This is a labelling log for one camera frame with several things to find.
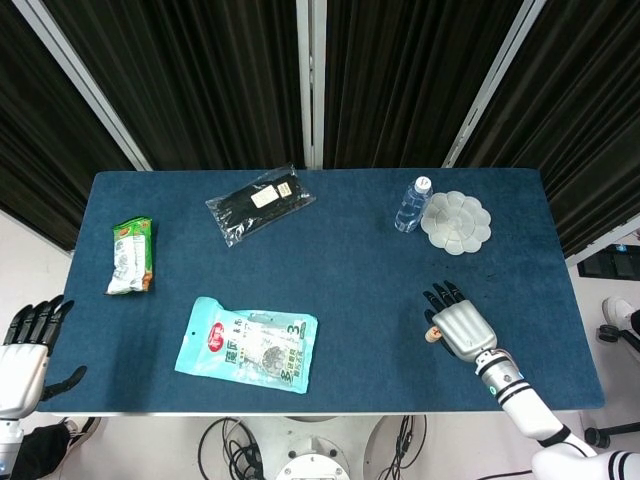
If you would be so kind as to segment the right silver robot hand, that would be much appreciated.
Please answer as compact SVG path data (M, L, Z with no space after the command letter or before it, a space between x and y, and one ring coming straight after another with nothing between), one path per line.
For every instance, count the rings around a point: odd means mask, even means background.
M452 282L434 283L423 292L430 305L424 312L428 343L440 343L451 355L474 362L497 347L497 336L475 305Z

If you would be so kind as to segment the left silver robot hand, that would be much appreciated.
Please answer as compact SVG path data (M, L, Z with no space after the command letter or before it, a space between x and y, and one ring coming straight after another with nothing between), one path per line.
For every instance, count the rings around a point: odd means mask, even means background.
M73 308L62 295L26 305L11 320L1 342L1 418L28 417L41 402L73 389L85 376L81 365L65 380L45 383L49 361L63 322Z

